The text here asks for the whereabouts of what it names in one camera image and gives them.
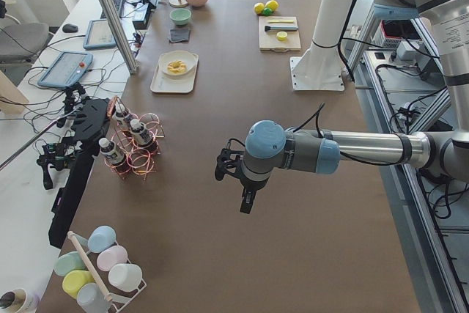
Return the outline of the white plastic cup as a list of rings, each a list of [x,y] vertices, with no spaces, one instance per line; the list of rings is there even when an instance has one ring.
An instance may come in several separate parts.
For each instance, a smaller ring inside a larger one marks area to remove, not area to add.
[[[142,269],[133,263],[117,264],[108,272],[109,283],[124,292],[136,290],[142,278]]]

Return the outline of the white round plate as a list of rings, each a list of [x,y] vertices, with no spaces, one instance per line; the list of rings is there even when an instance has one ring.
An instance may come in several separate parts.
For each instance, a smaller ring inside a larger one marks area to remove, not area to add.
[[[160,56],[158,64],[169,77],[183,76],[196,65],[197,57],[188,51],[170,51]]]

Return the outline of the wooden cutting board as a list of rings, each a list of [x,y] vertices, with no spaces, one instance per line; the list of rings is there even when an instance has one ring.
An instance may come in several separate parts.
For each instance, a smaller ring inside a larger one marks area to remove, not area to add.
[[[300,51],[299,25],[295,16],[258,18],[261,51]]]

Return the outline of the steel cylinder grinder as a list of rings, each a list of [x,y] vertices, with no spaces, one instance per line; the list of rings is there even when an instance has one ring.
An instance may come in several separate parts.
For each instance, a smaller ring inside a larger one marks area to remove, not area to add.
[[[265,25],[265,32],[296,32],[297,26],[283,26],[283,25]]]

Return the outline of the grey folded cloth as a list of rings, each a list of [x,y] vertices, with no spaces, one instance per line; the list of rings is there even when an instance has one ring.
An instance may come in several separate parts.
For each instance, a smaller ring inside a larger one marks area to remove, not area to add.
[[[173,28],[169,30],[170,43],[186,43],[190,40],[190,28]]]

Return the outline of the yellow plastic knife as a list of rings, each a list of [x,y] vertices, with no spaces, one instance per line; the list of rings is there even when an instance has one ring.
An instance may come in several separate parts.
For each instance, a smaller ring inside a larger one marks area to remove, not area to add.
[[[292,19],[273,19],[273,20],[268,20],[267,23],[295,23],[295,20],[292,20]]]

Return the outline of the green plastic cup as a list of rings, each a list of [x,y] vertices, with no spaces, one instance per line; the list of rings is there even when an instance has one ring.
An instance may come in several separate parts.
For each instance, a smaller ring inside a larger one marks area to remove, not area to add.
[[[58,276],[66,276],[73,270],[84,270],[86,268],[84,262],[77,251],[71,251],[58,257],[54,265],[54,273]]]

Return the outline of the green ceramic bowl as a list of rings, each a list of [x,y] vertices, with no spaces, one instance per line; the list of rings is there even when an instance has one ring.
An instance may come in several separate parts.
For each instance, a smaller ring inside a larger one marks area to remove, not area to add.
[[[185,26],[191,21],[192,12],[188,9],[178,8],[172,10],[169,14],[169,17],[175,25]]]

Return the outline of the black power adapter box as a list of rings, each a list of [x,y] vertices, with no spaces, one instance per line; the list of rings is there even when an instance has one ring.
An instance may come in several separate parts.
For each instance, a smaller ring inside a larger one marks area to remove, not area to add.
[[[133,11],[133,26],[135,29],[143,30],[148,27],[149,18],[151,16],[151,8],[149,4],[140,4]]]

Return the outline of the red white equipment box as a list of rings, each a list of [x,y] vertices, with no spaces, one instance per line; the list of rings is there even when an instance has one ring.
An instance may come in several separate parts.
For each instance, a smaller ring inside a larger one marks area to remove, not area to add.
[[[382,20],[373,38],[383,48],[396,48],[406,39],[421,39],[410,20]]]

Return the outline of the blue teach pendant far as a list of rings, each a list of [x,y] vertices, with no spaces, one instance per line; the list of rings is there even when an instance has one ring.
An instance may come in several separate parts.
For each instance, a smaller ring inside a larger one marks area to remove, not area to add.
[[[116,46],[116,40],[106,19],[91,20],[89,22],[83,44],[85,50],[100,50]]]

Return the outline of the blue teach pendant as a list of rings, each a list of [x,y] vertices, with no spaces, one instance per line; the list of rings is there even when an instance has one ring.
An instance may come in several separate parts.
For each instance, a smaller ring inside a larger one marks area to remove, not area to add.
[[[87,52],[63,51],[37,82],[38,86],[64,89],[81,80],[93,62]]]
[[[85,50],[100,50],[116,46],[116,40],[106,19],[91,20],[89,22],[83,44]]]

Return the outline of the black computer mouse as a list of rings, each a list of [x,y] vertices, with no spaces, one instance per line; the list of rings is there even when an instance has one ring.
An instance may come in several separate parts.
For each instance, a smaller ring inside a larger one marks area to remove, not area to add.
[[[62,31],[64,33],[76,33],[78,32],[78,26],[72,23],[66,23],[62,26]]]

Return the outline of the paper cup container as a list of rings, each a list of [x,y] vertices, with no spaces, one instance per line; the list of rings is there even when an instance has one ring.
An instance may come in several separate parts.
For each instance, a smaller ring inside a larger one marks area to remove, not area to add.
[[[1,312],[33,312],[39,303],[39,297],[22,288],[6,292],[1,296]]]

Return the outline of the grey office chair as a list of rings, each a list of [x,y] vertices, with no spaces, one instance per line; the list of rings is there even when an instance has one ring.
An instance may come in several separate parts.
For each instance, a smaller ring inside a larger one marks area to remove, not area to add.
[[[6,63],[31,61],[47,45],[48,26],[44,23],[25,23],[1,29],[1,61]]]

